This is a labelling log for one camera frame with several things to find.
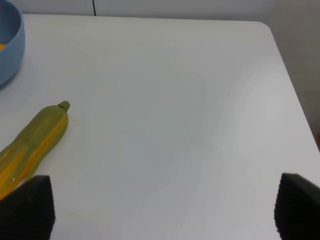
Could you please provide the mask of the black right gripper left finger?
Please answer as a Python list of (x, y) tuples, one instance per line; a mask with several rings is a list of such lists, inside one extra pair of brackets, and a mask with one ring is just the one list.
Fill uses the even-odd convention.
[(49, 240), (55, 224), (51, 179), (36, 175), (0, 200), (2, 240)]

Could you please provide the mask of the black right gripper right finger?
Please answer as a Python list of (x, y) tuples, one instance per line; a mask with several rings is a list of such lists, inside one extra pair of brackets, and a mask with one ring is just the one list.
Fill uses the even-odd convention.
[(282, 240), (320, 238), (320, 188), (296, 173), (281, 175), (274, 221)]

